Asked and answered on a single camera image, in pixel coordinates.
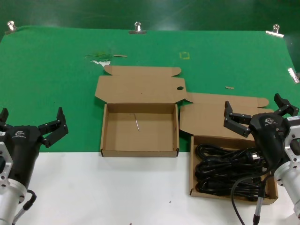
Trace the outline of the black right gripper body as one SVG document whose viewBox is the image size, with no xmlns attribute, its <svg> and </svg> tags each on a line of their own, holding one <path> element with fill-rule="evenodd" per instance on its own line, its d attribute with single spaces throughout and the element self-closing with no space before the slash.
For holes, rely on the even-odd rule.
<svg viewBox="0 0 300 225">
<path fill-rule="evenodd" d="M 273 112 L 252 117 L 249 129 L 256 147 L 262 152 L 268 168 L 275 172 L 284 160 L 284 118 Z"/>
</svg>

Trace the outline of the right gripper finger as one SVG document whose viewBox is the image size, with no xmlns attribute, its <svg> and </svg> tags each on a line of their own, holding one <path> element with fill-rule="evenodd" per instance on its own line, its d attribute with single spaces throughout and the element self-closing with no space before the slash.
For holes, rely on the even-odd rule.
<svg viewBox="0 0 300 225">
<path fill-rule="evenodd" d="M 276 115 L 282 117 L 286 114 L 289 114 L 290 116 L 298 115 L 298 108 L 293 106 L 287 99 L 281 98 L 278 93 L 275 94 L 274 101 L 278 106 L 278 109 L 274 112 Z"/>
<path fill-rule="evenodd" d="M 252 119 L 251 115 L 234 113 L 229 101 L 225 101 L 224 127 L 243 136 L 248 137 L 251 133 L 249 125 Z"/>
</svg>

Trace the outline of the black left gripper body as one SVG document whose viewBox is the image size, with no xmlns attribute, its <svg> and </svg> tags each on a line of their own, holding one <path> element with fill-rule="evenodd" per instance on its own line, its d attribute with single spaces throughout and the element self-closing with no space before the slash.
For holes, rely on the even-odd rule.
<svg viewBox="0 0 300 225">
<path fill-rule="evenodd" d="M 1 125 L 0 130 L 11 136 L 9 154 L 13 160 L 9 179 L 16 180 L 26 188 L 30 184 L 36 159 L 42 145 L 42 135 L 36 126 Z"/>
</svg>

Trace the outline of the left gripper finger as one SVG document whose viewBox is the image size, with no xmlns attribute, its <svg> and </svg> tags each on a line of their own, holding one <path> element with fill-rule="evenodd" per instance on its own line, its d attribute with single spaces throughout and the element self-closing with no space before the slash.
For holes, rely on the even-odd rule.
<svg viewBox="0 0 300 225">
<path fill-rule="evenodd" d="M 62 107 L 58 108 L 56 120 L 38 126 L 41 133 L 41 143 L 50 148 L 68 134 L 68 126 Z"/>
<path fill-rule="evenodd" d="M 8 115 L 9 115 L 8 109 L 3 108 L 0 113 L 0 129 L 1 130 L 9 130 L 9 125 L 6 123 Z"/>
</svg>

